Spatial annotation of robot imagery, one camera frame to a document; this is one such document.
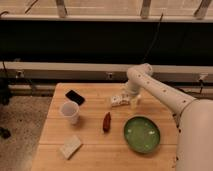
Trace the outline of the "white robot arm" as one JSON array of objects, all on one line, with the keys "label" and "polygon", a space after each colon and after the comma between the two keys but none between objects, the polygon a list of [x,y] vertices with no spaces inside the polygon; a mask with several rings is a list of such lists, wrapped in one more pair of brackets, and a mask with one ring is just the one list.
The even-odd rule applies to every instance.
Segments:
[{"label": "white robot arm", "polygon": [[148,63],[130,67],[125,91],[134,97],[144,88],[177,116],[175,171],[213,171],[213,100],[183,93],[152,74]]}]

